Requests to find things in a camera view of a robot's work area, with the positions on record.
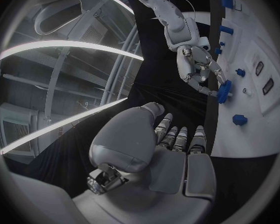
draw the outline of white robotic arm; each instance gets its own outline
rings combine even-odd
[[[220,84],[226,79],[220,66],[207,52],[210,45],[207,37],[200,37],[196,22],[184,18],[181,11],[168,0],[139,0],[153,9],[164,26],[164,35],[170,50],[177,52],[177,67],[181,79],[192,88],[208,96],[217,96],[199,83],[205,82],[212,71]]]

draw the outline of blue gear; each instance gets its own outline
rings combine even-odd
[[[231,89],[231,81],[227,80],[223,85],[220,86],[217,94],[217,102],[222,104],[226,101],[227,95]]]

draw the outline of robotic arm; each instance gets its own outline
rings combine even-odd
[[[181,11],[168,0],[139,0],[153,9],[164,26],[164,35],[171,51],[177,52],[177,67],[181,79],[192,88],[208,96],[217,96],[216,91],[203,87],[212,71],[220,84],[226,83],[222,69],[209,54],[207,37],[200,37],[196,22],[184,18]]]

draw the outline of black backdrop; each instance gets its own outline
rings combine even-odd
[[[187,2],[171,1],[182,11],[191,11]],[[217,27],[224,17],[220,0],[190,1],[197,11],[212,12],[210,53],[216,58],[213,50],[219,38]],[[71,197],[77,196],[87,189],[86,178],[94,169],[89,162],[88,151],[97,132],[119,112],[151,101],[164,105],[166,112],[173,113],[172,125],[188,127],[189,137],[193,136],[196,126],[205,124],[208,137],[207,153],[211,153],[218,115],[216,100],[206,98],[180,80],[176,68],[176,54],[168,50],[160,23],[151,19],[154,17],[152,10],[137,0],[129,2],[135,12],[144,61],[128,100],[80,122],[52,143],[29,165],[6,159],[11,171],[59,186]],[[201,36],[208,36],[208,26],[198,24],[198,27]],[[208,86],[215,89],[216,85],[216,79],[210,76]],[[250,159],[212,157],[218,187],[216,202],[206,223],[218,224],[241,207],[260,186],[275,157],[275,155]],[[274,205],[268,208],[267,215],[262,216],[257,223],[274,223],[273,213],[278,211],[280,212],[280,195]]]

